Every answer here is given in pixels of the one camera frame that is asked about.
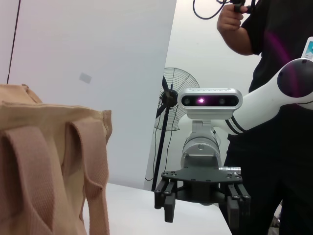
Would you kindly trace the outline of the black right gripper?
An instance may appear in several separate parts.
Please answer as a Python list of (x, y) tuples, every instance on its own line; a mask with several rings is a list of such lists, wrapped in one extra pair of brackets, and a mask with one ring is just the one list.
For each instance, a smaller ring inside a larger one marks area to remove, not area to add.
[(232, 232), (237, 232), (250, 217), (251, 197), (242, 184), (239, 167), (184, 167), (161, 176), (154, 191), (155, 209), (164, 208), (165, 222), (174, 220), (176, 199), (200, 204), (227, 202)]

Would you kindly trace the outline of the person's hand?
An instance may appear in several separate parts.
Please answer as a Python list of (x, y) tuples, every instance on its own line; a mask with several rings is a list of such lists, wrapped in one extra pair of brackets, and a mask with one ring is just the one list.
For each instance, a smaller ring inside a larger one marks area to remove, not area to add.
[(247, 12), (246, 6), (240, 6), (239, 9), (235, 9), (236, 5), (225, 5), (218, 17), (217, 30), (223, 31), (235, 31), (240, 28), (241, 20), (244, 18), (243, 14)]

